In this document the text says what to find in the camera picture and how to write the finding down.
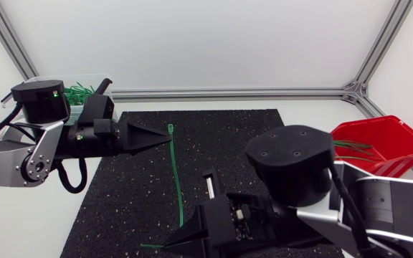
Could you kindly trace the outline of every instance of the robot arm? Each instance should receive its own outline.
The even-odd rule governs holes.
[[[38,186],[57,169],[64,187],[76,194],[84,189],[87,181],[85,158],[120,153],[135,155],[171,140],[168,133],[159,130],[127,120],[114,122],[114,103],[103,95],[110,83],[109,79],[103,80],[95,94],[87,99],[74,125],[65,125],[70,118],[70,106],[63,94],[62,81],[28,82],[12,88],[16,109],[0,123],[0,130],[11,125],[0,140],[0,186]],[[10,124],[20,110],[27,123]],[[33,131],[33,143],[21,141],[20,128]],[[62,166],[66,158],[80,161],[82,180],[78,187],[72,187],[67,179]]]
[[[163,250],[225,258],[271,246],[335,244],[354,257],[413,258],[413,181],[374,176],[343,161],[330,166],[331,140],[298,125],[251,140],[245,153],[270,195],[224,193],[216,173],[208,172],[210,200],[196,207]],[[333,169],[361,214],[371,245],[366,255],[344,199],[331,183]]]

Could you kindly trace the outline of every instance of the green zip tie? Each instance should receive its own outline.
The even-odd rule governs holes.
[[[339,147],[339,148],[346,148],[346,149],[349,149],[349,150],[358,151],[360,153],[364,153],[364,154],[367,154],[369,156],[374,155],[372,152],[361,150],[360,148],[357,148],[357,147],[349,147],[347,145],[336,145],[336,146]]]
[[[159,245],[159,244],[141,244],[141,247],[149,247],[149,248],[163,248],[163,246]]]
[[[358,143],[358,142],[348,141],[348,140],[335,140],[334,145],[337,145],[337,146],[346,145],[346,146],[357,147],[357,148],[372,148],[373,147],[370,144]]]
[[[367,158],[359,158],[359,157],[353,157],[353,156],[336,156],[334,158],[347,158],[347,159],[351,158],[351,159],[358,159],[358,160],[361,160],[361,161],[368,161],[368,162],[376,163],[375,161],[371,161]]]
[[[76,84],[79,86],[73,85],[70,88],[65,88],[65,97],[71,106],[84,105],[85,100],[95,92],[92,85],[90,86],[92,90],[89,90],[80,82],[76,82]]]
[[[169,124],[168,125],[168,133],[170,133],[172,135],[172,138],[171,138],[171,141],[170,141],[171,165],[173,166],[173,174],[175,175],[176,190],[178,191],[179,227],[182,227],[183,224],[184,224],[183,199],[182,199],[182,196],[181,196],[181,187],[179,185],[178,169],[176,168],[173,132],[174,132],[173,124]]]

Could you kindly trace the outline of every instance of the red plastic container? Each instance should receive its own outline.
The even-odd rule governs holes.
[[[343,123],[331,134],[334,140],[372,145],[373,148],[365,151],[373,156],[342,147],[336,147],[336,155],[375,161],[339,158],[374,175],[398,178],[413,166],[413,129],[393,115]]]

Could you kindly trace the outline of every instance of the black cable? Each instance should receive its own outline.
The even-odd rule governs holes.
[[[12,110],[12,113],[10,113],[7,116],[7,118],[5,118],[2,122],[0,122],[0,130],[2,128],[4,128],[4,126],[8,125],[12,121],[12,119],[14,119],[17,116],[17,114],[22,109],[22,106],[23,106],[23,104],[21,104],[19,102],[15,105],[15,108],[14,108],[14,110]]]
[[[68,180],[68,175],[66,173],[65,168],[63,167],[62,161],[57,161],[55,166],[58,170],[58,176],[60,177],[60,181],[62,182],[62,185],[65,187],[67,191],[69,191],[72,194],[78,194],[85,189],[85,186],[87,185],[87,164],[85,163],[84,158],[79,158],[79,169],[82,178],[80,180],[79,185],[76,187],[72,186],[70,181]]]
[[[12,127],[12,128],[14,128],[14,129],[17,129],[17,130],[19,130],[21,133],[23,133],[23,134],[25,134],[30,140],[32,140],[32,141],[36,141],[36,138],[34,138],[33,137],[33,135],[31,135],[31,134],[29,134],[25,129],[23,129],[21,126],[18,126],[18,125],[15,125],[15,124],[13,124],[13,123],[9,123],[9,124],[7,124],[8,126],[10,126],[10,127]]]
[[[342,180],[337,174],[337,170],[334,167],[334,164],[329,166],[331,170],[333,182],[336,186],[339,195],[343,199],[343,203],[345,204],[346,211],[351,216],[351,233],[356,242],[356,248],[358,249],[359,253],[364,258],[375,258],[377,257],[375,246],[369,243],[369,239],[366,233],[366,227],[364,226],[363,218],[356,207],[353,199],[351,198],[350,194],[347,191],[347,188],[343,184]]]

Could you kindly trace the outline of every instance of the speckled rubber mat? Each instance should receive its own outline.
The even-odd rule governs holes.
[[[183,194],[184,221],[208,199],[202,172],[216,168],[225,190],[266,194],[247,162],[247,141],[283,125],[277,110],[126,112],[121,119],[167,130]],[[163,244],[179,227],[179,206],[168,143],[102,159],[72,227],[62,257],[179,257],[141,244]],[[272,248],[242,257],[343,257],[330,245]]]

